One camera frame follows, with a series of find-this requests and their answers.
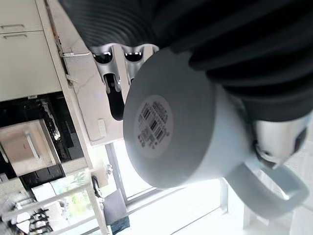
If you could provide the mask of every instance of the barcode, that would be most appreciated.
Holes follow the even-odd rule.
[[[154,133],[156,139],[160,141],[164,135],[165,131],[163,130],[162,126],[157,122],[157,119],[154,114],[151,113],[152,111],[149,109],[149,107],[145,107],[142,110],[142,115],[144,119],[147,121],[152,133]]]
[[[164,134],[165,132],[160,127],[158,127],[158,129],[155,132],[156,139],[159,141],[161,137],[164,136]]]
[[[151,113],[150,110],[148,108],[146,108],[143,112],[143,117],[147,120],[150,113]]]

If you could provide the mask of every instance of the white cabinet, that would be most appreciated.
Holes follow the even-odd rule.
[[[0,34],[0,101],[61,91],[43,31]]]
[[[42,30],[35,0],[1,0],[0,33]]]

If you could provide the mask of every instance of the barcode label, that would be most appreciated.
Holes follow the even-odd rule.
[[[173,115],[167,101],[158,95],[148,97],[136,115],[136,142],[145,156],[159,156],[170,144]]]

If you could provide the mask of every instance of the white mug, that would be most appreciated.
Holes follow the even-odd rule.
[[[138,174],[157,188],[224,177],[257,215],[273,218],[308,196],[299,178],[281,166],[263,166],[249,127],[222,87],[188,66],[190,55],[163,49],[139,70],[124,110],[124,139]],[[253,174],[261,169],[284,200]]]

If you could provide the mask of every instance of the mug handle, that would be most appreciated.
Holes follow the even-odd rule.
[[[281,216],[295,209],[309,195],[304,183],[285,166],[262,171],[280,187],[286,200],[270,191],[245,164],[225,177],[239,198],[257,215],[265,219]]]

